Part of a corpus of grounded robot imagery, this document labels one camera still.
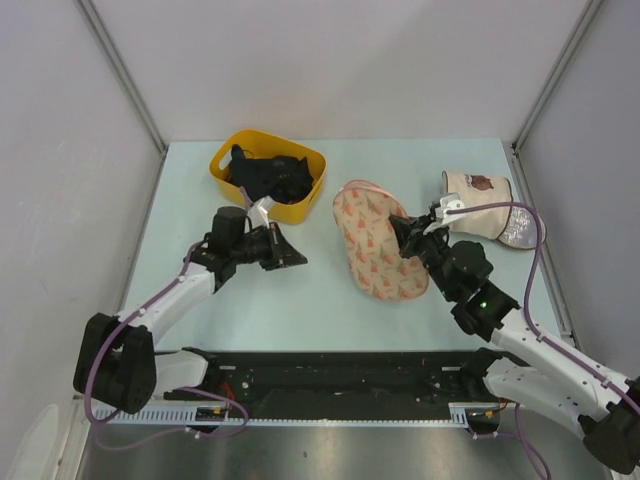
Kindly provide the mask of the pink tulip mesh laundry bag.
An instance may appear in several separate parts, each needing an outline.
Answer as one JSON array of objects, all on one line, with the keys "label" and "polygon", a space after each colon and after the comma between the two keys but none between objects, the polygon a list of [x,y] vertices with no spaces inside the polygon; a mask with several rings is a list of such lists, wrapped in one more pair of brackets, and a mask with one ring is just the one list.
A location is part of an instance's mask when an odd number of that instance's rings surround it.
[{"label": "pink tulip mesh laundry bag", "polygon": [[404,207],[379,185],[352,180],[333,200],[333,216],[345,242],[349,270],[356,285],[381,301],[422,296],[429,276],[418,258],[400,256],[391,215],[407,216]]}]

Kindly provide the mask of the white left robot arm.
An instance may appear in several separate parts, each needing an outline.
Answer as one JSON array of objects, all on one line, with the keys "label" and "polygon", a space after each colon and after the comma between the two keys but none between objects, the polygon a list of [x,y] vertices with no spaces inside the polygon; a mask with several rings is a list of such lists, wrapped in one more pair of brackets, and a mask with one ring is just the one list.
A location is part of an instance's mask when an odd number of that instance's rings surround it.
[{"label": "white left robot arm", "polygon": [[137,307],[96,313],[87,321],[73,379],[85,408],[99,401],[135,414],[152,397],[183,388],[202,400],[214,397],[221,376],[210,368],[210,355],[195,348],[159,355],[158,341],[216,294],[239,266],[274,271],[307,262],[267,214],[219,208],[210,231],[189,247],[181,270],[165,287]]}]

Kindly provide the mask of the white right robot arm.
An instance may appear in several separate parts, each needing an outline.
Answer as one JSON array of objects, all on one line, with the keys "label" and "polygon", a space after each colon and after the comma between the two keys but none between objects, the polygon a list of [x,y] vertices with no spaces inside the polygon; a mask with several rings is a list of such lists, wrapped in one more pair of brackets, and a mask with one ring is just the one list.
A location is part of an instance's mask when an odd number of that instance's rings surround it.
[{"label": "white right robot arm", "polygon": [[389,218],[401,257],[426,268],[468,335],[500,348],[482,350],[461,376],[473,401],[491,394],[522,403],[576,434],[601,464],[629,475],[639,466],[639,381],[596,362],[532,320],[528,309],[490,279],[484,247],[451,243],[432,216]]}]

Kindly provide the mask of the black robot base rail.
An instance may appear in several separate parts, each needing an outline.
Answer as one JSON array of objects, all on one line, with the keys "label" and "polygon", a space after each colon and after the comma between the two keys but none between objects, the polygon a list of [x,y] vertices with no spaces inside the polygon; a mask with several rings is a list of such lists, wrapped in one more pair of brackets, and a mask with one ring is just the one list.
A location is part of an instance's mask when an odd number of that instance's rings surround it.
[{"label": "black robot base rail", "polygon": [[487,349],[435,352],[208,352],[203,383],[166,400],[195,401],[227,394],[249,413],[337,411],[380,413],[393,407],[470,404],[498,410],[477,370]]}]

